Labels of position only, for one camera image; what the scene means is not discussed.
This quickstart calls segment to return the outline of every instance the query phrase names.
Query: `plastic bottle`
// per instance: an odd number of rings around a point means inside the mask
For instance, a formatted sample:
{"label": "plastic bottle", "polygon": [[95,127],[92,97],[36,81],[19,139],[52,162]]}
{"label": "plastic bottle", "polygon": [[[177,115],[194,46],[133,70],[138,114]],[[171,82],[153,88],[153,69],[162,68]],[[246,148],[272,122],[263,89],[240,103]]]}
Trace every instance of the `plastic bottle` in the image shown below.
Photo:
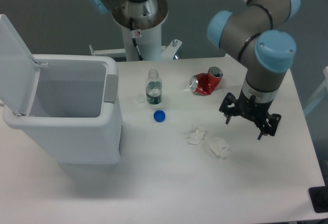
{"label": "plastic bottle", "polygon": [[162,101],[162,79],[156,69],[149,71],[146,79],[147,102],[151,105],[157,105]]}

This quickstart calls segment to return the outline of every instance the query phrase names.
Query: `aluminum can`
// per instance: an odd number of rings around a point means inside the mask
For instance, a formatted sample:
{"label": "aluminum can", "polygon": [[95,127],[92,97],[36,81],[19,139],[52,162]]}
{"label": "aluminum can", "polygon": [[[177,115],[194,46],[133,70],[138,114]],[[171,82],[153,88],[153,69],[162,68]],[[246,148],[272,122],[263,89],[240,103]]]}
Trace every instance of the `aluminum can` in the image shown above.
{"label": "aluminum can", "polygon": [[210,95],[220,83],[223,72],[218,67],[210,67],[207,73],[200,73],[190,78],[190,90],[193,93]]}

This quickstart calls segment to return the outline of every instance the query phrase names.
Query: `table surface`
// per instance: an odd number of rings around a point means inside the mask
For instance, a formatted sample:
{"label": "table surface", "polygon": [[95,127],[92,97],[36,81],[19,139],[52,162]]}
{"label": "table surface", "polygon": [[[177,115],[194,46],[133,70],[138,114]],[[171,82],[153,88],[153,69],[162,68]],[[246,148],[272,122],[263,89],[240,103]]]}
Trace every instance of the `table surface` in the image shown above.
{"label": "table surface", "polygon": [[[192,75],[223,71],[210,96],[189,90]],[[22,131],[0,119],[0,223],[265,223],[328,217],[314,212],[308,188],[323,186],[290,71],[271,105],[282,120],[274,137],[218,108],[237,97],[246,69],[229,57],[118,63],[123,115],[121,160],[113,166],[59,165]],[[148,71],[163,81],[161,108],[136,102]],[[189,145],[192,124],[205,140],[223,137],[227,159],[206,142]]]}

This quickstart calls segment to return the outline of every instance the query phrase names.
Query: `trash can lid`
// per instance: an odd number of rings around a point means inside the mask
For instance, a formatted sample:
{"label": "trash can lid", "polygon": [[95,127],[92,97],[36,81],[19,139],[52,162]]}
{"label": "trash can lid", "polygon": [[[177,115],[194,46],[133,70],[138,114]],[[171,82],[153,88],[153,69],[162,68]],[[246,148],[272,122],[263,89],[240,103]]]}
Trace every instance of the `trash can lid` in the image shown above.
{"label": "trash can lid", "polygon": [[8,18],[0,15],[0,99],[16,115],[29,115],[40,75],[24,41]]}

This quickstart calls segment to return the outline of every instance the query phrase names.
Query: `white trash can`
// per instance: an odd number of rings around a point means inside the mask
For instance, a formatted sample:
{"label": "white trash can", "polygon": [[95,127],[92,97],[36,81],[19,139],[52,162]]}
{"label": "white trash can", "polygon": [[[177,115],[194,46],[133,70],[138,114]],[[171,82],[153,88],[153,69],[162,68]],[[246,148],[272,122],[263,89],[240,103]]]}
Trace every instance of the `white trash can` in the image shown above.
{"label": "white trash can", "polygon": [[32,55],[8,18],[0,15],[4,121],[23,130],[59,163],[119,161],[122,114],[117,88],[113,59]]}

